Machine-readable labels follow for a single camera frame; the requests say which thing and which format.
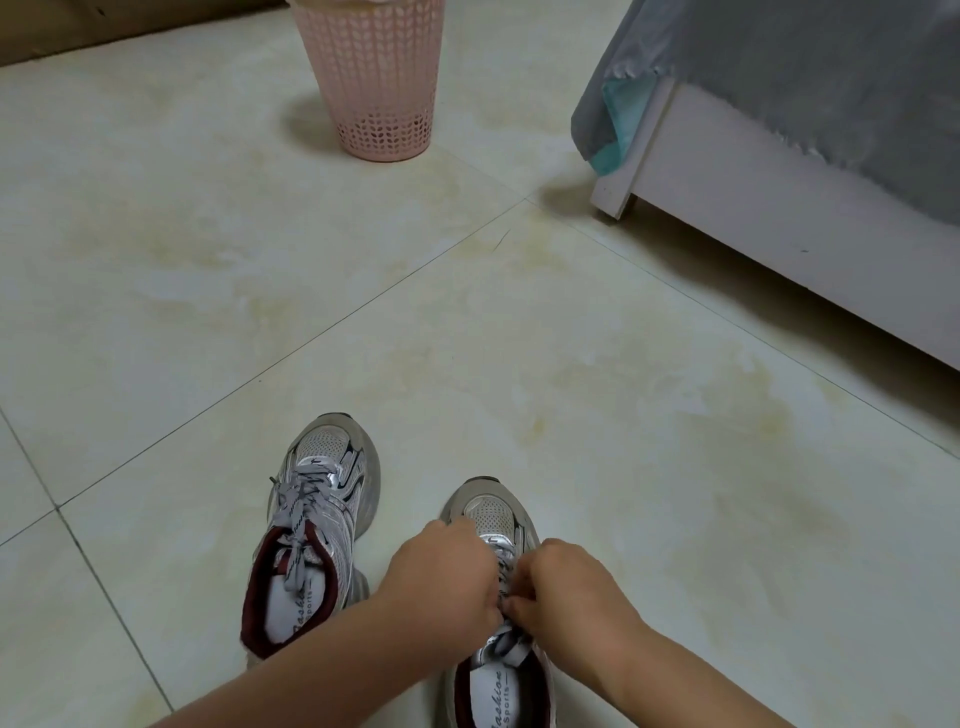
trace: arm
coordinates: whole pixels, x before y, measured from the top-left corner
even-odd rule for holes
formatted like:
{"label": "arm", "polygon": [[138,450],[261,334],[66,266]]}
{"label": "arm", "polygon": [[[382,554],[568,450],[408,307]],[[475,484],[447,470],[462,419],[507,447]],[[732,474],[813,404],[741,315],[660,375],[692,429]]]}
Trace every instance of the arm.
{"label": "arm", "polygon": [[720,672],[651,629],[603,565],[547,539],[516,565],[507,615],[561,670],[646,728],[790,728]]}
{"label": "arm", "polygon": [[420,680],[483,646],[502,621],[497,564],[471,521],[429,523],[367,601],[156,728],[359,725]]}

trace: pink plastic basket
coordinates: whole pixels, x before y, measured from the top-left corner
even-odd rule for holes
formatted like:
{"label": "pink plastic basket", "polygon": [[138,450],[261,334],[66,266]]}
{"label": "pink plastic basket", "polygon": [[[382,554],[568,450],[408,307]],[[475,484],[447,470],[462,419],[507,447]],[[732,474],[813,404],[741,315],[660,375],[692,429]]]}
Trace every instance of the pink plastic basket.
{"label": "pink plastic basket", "polygon": [[292,0],[344,149],[372,161],[430,146],[444,0]]}

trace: tile floor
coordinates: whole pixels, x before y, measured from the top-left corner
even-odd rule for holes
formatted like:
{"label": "tile floor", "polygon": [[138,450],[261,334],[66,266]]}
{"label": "tile floor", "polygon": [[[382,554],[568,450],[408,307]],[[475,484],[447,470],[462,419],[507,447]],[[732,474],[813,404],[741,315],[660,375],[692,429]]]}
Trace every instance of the tile floor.
{"label": "tile floor", "polygon": [[567,120],[627,4],[450,0],[397,165],[337,151],[284,11],[0,69],[0,724],[143,726],[237,674],[267,476],[326,410],[383,461],[373,583],[493,471],[798,724],[960,720],[960,376],[592,214]]}

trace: teal cloth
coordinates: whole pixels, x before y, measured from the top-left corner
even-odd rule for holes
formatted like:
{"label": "teal cloth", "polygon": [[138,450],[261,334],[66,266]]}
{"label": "teal cloth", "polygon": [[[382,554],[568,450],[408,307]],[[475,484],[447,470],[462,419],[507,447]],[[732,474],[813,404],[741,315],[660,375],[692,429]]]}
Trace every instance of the teal cloth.
{"label": "teal cloth", "polygon": [[590,166],[600,176],[609,175],[623,164],[634,141],[636,128],[657,85],[657,75],[645,72],[635,79],[610,79],[603,84],[603,100],[616,131],[616,141],[601,148],[590,159]]}

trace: sneaker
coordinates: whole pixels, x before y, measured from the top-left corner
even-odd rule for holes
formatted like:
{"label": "sneaker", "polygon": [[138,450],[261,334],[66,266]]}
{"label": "sneaker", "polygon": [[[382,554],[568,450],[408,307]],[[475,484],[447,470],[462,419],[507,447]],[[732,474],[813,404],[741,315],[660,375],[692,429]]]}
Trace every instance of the sneaker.
{"label": "sneaker", "polygon": [[240,640],[251,663],[370,595],[353,567],[353,541],[380,498],[380,461],[350,415],[314,420],[287,450],[253,554]]}
{"label": "sneaker", "polygon": [[[450,498],[441,520],[467,516],[500,565],[500,599],[516,560],[540,545],[514,495],[493,477],[468,480]],[[481,649],[444,675],[442,728],[555,728],[553,678],[546,655],[529,635],[505,620]]]}

